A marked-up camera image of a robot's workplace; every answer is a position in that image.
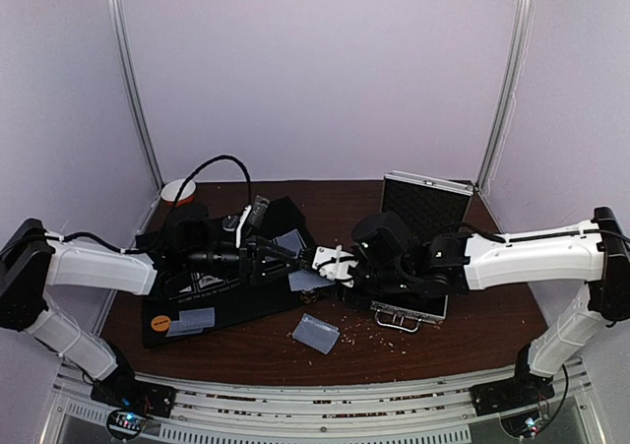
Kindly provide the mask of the playing card deck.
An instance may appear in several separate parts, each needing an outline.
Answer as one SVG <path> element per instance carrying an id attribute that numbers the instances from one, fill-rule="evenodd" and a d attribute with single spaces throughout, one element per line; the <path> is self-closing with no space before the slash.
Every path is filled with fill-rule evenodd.
<path id="1" fill-rule="evenodd" d="M 288 284 L 291 291 L 302 292 L 327 287 L 333 283 L 316 272 L 297 270 L 288 275 Z"/>

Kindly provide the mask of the aluminium poker case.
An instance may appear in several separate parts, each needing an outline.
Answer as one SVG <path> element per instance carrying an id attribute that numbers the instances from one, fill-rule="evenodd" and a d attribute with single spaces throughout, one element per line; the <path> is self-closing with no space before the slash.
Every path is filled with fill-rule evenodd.
<path id="1" fill-rule="evenodd" d="M 465 218 L 473 193 L 469 181 L 393 170 L 384 175 L 381 210 L 397 213 L 419 240 L 429 241 L 445 225 Z M 378 326 L 414 334 L 424 325 L 441 325 L 447 316 L 448 300 L 447 296 L 376 296 L 367 302 L 367 309 Z"/>

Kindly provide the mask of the black poker mat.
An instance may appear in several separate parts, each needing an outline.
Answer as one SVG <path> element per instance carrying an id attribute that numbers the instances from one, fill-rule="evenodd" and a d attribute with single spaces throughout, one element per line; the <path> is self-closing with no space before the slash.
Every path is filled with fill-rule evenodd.
<path id="1" fill-rule="evenodd" d="M 299 231 L 303 248 L 313 246 L 314 239 L 306 227 L 305 215 L 291 198 L 269 201 L 259 197 L 255 205 L 255 222 L 234 232 L 222 228 L 221 221 L 225 217 L 213 219 L 209 214 L 211 240 L 206 248 L 224 242 L 239 247 L 246 239 L 268 239 L 276 243 L 276 237 L 293 229 Z M 205 333 L 284 312 L 303 303 L 301 292 L 289 288 L 289 274 L 266 285 L 251 286 L 242 285 L 235 274 L 218 278 L 197 272 L 196 252 L 200 250 L 183 255 L 167 253 L 163 245 L 163 225 L 159 231 L 143 234 L 138 240 L 142 246 L 155 247 L 150 256 L 157 265 L 155 286 L 144 298 L 141 309 L 141 343 L 146 349 L 188 337 L 167 338 L 166 333 L 154 332 L 150 321 L 158 315 L 166 315 L 172 322 L 179 320 L 182 310 L 214 307 L 215 327 L 203 329 L 202 333 Z"/>

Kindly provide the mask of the orange big blind button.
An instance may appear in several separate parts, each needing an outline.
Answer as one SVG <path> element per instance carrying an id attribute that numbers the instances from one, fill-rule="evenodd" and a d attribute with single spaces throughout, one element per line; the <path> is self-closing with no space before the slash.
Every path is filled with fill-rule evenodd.
<path id="1" fill-rule="evenodd" d="M 150 321 L 151 329 L 157 333 L 166 333 L 171 325 L 171 319 L 166 315 L 155 316 Z"/>

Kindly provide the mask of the white dealer button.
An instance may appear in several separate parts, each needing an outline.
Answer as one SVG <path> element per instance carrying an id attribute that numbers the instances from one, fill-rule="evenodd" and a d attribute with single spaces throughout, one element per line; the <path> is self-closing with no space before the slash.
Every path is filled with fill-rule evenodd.
<path id="1" fill-rule="evenodd" d="M 234 232 L 239 225 L 239 216 L 232 215 L 222 219 L 221 226 L 227 232 Z"/>

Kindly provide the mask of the poker chip stack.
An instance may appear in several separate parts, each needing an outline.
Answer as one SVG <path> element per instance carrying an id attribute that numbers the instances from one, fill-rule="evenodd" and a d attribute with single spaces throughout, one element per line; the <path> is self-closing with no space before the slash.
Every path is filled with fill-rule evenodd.
<path id="1" fill-rule="evenodd" d="M 305 304 L 310 304 L 320 298 L 320 293 L 318 290 L 303 291 L 300 294 L 300 298 Z"/>

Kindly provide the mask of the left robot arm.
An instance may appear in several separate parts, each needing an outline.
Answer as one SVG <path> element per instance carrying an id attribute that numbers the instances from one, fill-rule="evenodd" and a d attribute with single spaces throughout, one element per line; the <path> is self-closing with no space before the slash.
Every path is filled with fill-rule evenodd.
<path id="1" fill-rule="evenodd" d="M 206 225 L 187 227 L 143 249 L 117 248 L 89 232 L 61 236 L 26 220 L 1 250 L 1 326 L 25 332 L 75 363 L 121 409 L 142 389 L 124 356 L 85 331 L 45 294 L 50 285 L 113 289 L 148 296 L 179 273 L 231 275 L 264 285 L 295 271 L 289 250 L 260 236 L 221 239 Z"/>

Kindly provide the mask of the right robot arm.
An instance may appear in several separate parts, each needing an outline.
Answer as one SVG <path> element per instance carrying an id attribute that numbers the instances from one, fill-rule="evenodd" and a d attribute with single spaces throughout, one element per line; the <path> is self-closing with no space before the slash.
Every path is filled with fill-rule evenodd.
<path id="1" fill-rule="evenodd" d="M 629 239 L 611 209 L 557 229 L 517 234 L 441 233 L 419 243 L 395 213 L 362 220 L 354 246 L 333 252 L 329 279 L 373 296 L 423 298 L 495 286 L 582 282 L 576 298 L 545 333 L 520 351 L 505 384 L 511 405 L 526 405 L 596 333 L 629 318 Z"/>

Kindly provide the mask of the orange white bowl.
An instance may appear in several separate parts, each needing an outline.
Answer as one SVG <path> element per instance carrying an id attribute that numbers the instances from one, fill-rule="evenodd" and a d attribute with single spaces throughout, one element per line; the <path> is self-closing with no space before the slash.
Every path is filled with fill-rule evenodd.
<path id="1" fill-rule="evenodd" d="M 160 191 L 160 198 L 168 206 L 182 206 L 192 203 L 196 193 L 196 183 L 193 180 L 176 179 L 167 183 Z"/>

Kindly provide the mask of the right aluminium frame post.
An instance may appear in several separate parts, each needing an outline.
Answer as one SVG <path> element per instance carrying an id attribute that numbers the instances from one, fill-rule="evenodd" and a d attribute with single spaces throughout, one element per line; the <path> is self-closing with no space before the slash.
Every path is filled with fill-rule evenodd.
<path id="1" fill-rule="evenodd" d="M 526 61 L 535 0 L 517 0 L 505 72 L 494 112 L 491 131 L 476 181 L 481 193 L 488 193 L 507 138 L 520 74 Z"/>

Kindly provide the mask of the aluminium frame post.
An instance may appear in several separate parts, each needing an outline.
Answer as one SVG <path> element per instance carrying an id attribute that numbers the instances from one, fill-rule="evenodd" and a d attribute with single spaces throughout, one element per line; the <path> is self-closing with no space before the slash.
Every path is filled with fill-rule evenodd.
<path id="1" fill-rule="evenodd" d="M 110 20 L 116 40 L 124 87 L 139 139 L 141 151 L 157 191 L 163 186 L 163 177 L 158 166 L 157 153 L 149 132 L 145 111 L 139 91 L 136 72 L 126 29 L 122 0 L 107 0 Z"/>
<path id="2" fill-rule="evenodd" d="M 488 193 L 507 138 L 520 74 L 526 61 L 535 0 L 517 0 L 505 72 L 494 112 L 491 131 L 476 181 L 481 193 Z"/>

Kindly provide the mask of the left aluminium frame post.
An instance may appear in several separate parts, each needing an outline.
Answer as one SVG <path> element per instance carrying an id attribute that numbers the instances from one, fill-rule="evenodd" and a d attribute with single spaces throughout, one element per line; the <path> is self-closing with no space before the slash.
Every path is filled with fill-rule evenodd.
<path id="1" fill-rule="evenodd" d="M 157 191 L 163 186 L 163 177 L 158 166 L 157 153 L 149 132 L 145 111 L 139 91 L 136 72 L 126 29 L 122 0 L 107 0 L 110 20 L 116 40 L 124 87 L 139 139 L 141 151 Z"/>

